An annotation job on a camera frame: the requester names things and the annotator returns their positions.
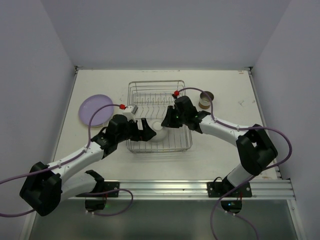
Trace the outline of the white bowl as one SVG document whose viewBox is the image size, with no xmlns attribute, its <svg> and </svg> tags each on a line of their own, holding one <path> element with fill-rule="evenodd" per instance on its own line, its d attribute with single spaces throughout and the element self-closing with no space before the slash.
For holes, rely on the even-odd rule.
<svg viewBox="0 0 320 240">
<path fill-rule="evenodd" d="M 162 121 L 160 119 L 152 119 L 148 122 L 150 128 L 156 133 L 149 141 L 152 143 L 158 143 L 168 136 L 168 130 L 166 127 L 162 126 Z"/>
</svg>

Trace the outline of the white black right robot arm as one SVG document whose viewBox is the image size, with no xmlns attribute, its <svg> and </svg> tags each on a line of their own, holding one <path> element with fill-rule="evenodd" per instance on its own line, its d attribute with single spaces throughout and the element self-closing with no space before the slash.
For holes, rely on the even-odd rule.
<svg viewBox="0 0 320 240">
<path fill-rule="evenodd" d="M 245 180 L 258 176 L 277 156 L 278 151 L 266 131 L 255 124 L 253 129 L 241 130 L 234 124 L 224 126 L 214 120 L 208 111 L 198 111 L 187 96 L 167 107 L 161 125 L 166 128 L 187 126 L 189 130 L 211 135 L 236 147 L 240 163 L 214 187 L 227 193 Z"/>
</svg>

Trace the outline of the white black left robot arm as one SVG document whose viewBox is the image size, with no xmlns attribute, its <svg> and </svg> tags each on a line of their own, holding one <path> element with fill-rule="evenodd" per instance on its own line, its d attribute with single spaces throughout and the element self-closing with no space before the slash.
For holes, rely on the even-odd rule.
<svg viewBox="0 0 320 240">
<path fill-rule="evenodd" d="M 112 154 L 119 143 L 147 142 L 155 137 L 157 133 L 147 120 L 142 118 L 141 122 L 142 129 L 139 129 L 136 120 L 116 114 L 83 148 L 50 164 L 34 164 L 19 192 L 20 197 L 43 217 L 68 198 L 105 197 L 115 192 L 114 188 L 106 187 L 104 178 L 94 170 L 87 170 L 79 177 L 75 175 Z"/>
</svg>

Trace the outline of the brown white cup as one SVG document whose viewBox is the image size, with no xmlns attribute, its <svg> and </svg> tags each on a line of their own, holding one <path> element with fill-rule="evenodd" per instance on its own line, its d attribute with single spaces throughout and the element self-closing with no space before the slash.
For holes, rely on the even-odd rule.
<svg viewBox="0 0 320 240">
<path fill-rule="evenodd" d="M 214 98 L 214 95 L 210 91 L 203 91 L 199 95 L 198 106 L 201 109 L 209 109 Z"/>
</svg>

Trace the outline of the purple plate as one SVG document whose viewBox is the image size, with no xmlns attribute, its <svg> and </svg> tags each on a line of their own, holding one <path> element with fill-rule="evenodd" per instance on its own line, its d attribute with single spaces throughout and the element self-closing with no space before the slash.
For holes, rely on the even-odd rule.
<svg viewBox="0 0 320 240">
<path fill-rule="evenodd" d="M 78 117 L 82 124 L 88 125 L 93 114 L 101 107 L 111 105 L 97 112 L 92 121 L 92 125 L 106 123 L 114 113 L 112 100 L 104 94 L 96 94 L 88 97 L 79 107 Z"/>
</svg>

